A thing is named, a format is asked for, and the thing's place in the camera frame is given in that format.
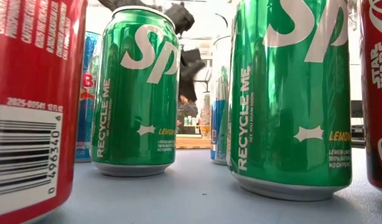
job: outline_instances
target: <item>barcode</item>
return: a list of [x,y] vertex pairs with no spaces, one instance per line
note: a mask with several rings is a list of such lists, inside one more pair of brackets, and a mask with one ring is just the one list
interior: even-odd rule
[[0,105],[0,215],[55,197],[62,113]]

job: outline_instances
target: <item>aluminum can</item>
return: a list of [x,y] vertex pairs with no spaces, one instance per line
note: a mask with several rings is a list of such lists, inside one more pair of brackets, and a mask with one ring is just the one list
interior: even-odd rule
[[230,74],[231,37],[220,37],[213,43],[212,62],[212,118],[210,159],[227,165],[228,78]]
[[347,2],[241,1],[232,46],[227,162],[241,186],[297,201],[349,186]]
[[72,191],[86,1],[0,1],[0,223]]
[[93,32],[85,34],[83,53],[82,87],[79,95],[78,134],[75,162],[90,162],[91,130],[96,96],[96,78],[101,36]]
[[382,1],[361,2],[361,69],[368,180],[382,191]]
[[162,173],[175,159],[174,24],[147,7],[121,7],[102,38],[91,161],[105,175]]

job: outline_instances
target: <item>can bottom rim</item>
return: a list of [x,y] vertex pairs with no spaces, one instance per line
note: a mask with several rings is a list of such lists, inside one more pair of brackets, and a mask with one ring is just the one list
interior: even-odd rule
[[342,190],[348,185],[335,187],[317,187],[305,185],[279,184],[266,180],[258,180],[250,177],[245,177],[232,172],[242,188],[255,194],[265,197],[298,201],[298,202],[316,202],[328,200],[333,197],[333,193]]
[[212,159],[212,162],[217,165],[227,166],[227,161],[220,161],[216,159]]
[[97,167],[98,171],[103,175],[113,177],[146,177],[151,175],[157,175],[165,172],[173,163],[162,165],[141,165],[141,166],[121,166],[105,164],[100,162],[92,162]]

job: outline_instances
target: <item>coca-cola can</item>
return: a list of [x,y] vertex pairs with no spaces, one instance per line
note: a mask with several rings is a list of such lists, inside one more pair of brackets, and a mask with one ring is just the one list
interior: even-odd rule
[[367,171],[382,191],[382,0],[362,0],[360,14]]
[[86,0],[0,0],[0,223],[72,190]]

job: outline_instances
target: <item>wooden surface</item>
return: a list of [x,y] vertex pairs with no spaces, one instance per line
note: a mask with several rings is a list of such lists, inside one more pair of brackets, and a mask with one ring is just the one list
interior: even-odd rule
[[209,125],[184,125],[184,127],[195,127],[195,128],[201,128],[201,127],[209,127]]
[[210,138],[202,138],[200,134],[176,135],[176,149],[210,149]]

